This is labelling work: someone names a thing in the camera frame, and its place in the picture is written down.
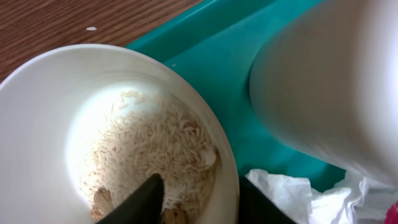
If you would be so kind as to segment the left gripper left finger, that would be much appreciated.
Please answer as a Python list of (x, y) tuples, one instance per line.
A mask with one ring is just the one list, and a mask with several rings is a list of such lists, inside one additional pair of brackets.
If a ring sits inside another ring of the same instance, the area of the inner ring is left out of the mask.
[(153, 174), (98, 224), (160, 224), (163, 199), (164, 181)]

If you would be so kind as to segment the white bowl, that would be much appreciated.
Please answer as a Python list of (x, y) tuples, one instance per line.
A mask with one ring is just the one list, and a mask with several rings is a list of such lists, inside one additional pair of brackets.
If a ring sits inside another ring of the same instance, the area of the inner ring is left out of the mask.
[(239, 181), (228, 138), (198, 92), (139, 52), (78, 44), (41, 54), (1, 83), (1, 222), (91, 223), (78, 193), (76, 141), (108, 118), (111, 94), (168, 90), (199, 117), (217, 145), (213, 194), (198, 223), (236, 223)]

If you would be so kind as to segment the red snack wrapper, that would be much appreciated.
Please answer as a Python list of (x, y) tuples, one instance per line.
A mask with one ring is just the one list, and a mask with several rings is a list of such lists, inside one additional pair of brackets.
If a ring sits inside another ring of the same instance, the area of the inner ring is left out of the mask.
[(393, 204), (386, 212), (384, 224), (398, 224), (398, 202)]

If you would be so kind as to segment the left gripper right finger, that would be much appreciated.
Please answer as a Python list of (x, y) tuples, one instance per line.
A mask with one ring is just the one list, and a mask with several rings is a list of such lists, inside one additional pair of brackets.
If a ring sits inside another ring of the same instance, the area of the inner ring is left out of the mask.
[(239, 178), (239, 224), (295, 224), (246, 177)]

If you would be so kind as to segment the rice and peanut scraps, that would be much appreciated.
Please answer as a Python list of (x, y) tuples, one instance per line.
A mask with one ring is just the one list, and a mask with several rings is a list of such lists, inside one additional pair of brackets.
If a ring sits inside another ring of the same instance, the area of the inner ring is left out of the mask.
[(78, 173), (92, 219), (103, 219), (153, 174), (164, 180), (163, 211), (196, 219), (213, 191), (218, 150), (195, 114), (173, 96), (126, 90), (104, 117)]

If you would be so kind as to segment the white napkin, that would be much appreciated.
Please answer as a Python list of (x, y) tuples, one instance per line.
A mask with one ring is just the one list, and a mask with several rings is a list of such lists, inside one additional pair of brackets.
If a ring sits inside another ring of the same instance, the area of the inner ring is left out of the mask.
[(246, 178), (297, 223), (384, 223), (397, 188), (346, 172), (332, 189), (315, 190), (308, 178), (252, 169)]

